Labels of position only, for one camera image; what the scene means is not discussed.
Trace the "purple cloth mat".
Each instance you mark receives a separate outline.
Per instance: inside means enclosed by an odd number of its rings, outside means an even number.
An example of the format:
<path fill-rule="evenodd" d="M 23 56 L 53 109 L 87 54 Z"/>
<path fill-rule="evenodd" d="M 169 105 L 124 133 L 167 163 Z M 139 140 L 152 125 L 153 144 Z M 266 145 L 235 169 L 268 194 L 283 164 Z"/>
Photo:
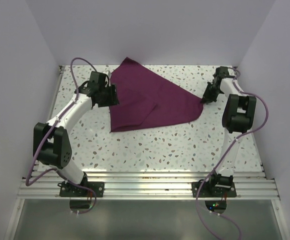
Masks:
<path fill-rule="evenodd" d="M 110 107 L 113 133 L 189 123 L 203 111 L 199 97 L 128 57 L 113 71 L 111 82 L 119 100 Z"/>

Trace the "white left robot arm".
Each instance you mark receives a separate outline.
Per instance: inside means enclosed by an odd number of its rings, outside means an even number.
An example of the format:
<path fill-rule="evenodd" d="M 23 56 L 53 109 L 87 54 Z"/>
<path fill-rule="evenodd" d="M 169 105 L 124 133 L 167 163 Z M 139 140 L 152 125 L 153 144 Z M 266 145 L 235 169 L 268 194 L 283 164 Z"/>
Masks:
<path fill-rule="evenodd" d="M 46 123 L 33 129 L 33 161 L 50 166 L 46 172 L 56 171 L 70 182 L 77 196 L 84 196 L 89 184 L 83 172 L 72 160 L 70 132 L 94 106 L 110 107 L 119 104 L 116 86 L 110 82 L 110 71 L 92 71 L 89 80 L 77 86 L 69 103 Z"/>

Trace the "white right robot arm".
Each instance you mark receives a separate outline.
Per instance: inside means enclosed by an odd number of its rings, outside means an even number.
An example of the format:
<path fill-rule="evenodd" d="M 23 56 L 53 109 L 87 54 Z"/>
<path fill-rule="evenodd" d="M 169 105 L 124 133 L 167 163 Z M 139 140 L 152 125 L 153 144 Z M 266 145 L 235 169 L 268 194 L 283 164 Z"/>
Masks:
<path fill-rule="evenodd" d="M 229 73 L 228 67 L 216 68 L 213 77 L 213 81 L 207 83 L 201 103 L 216 102 L 220 94 L 224 94 L 227 98 L 222 117 L 224 144 L 220 155 L 221 163 L 216 165 L 207 182 L 209 194 L 219 196 L 233 184 L 236 158 L 242 142 L 242 139 L 237 137 L 252 128 L 257 99 L 242 93 L 235 76 Z"/>

